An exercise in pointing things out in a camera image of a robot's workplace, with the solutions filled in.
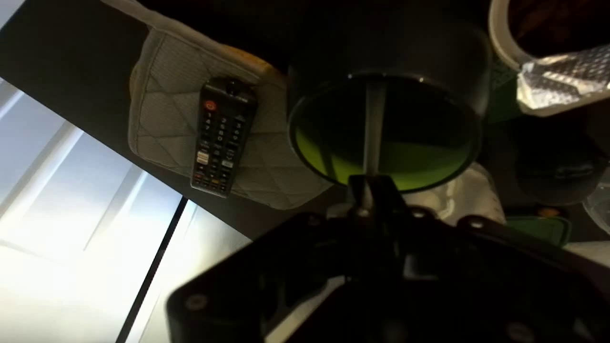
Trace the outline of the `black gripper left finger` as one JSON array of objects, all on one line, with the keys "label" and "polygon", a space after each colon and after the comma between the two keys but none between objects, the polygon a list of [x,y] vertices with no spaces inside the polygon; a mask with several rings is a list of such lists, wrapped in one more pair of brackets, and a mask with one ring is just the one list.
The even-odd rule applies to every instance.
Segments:
[{"label": "black gripper left finger", "polygon": [[351,214],[355,218],[370,218],[374,208],[374,197],[367,176],[353,176],[349,180],[351,189]]}]

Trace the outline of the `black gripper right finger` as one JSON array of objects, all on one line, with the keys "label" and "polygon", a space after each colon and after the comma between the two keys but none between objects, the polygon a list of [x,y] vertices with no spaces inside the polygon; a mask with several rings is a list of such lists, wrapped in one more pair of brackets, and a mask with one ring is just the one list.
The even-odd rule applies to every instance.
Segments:
[{"label": "black gripper right finger", "polygon": [[372,199],[380,216],[395,216],[407,210],[401,191],[388,176],[378,176],[372,180]]}]

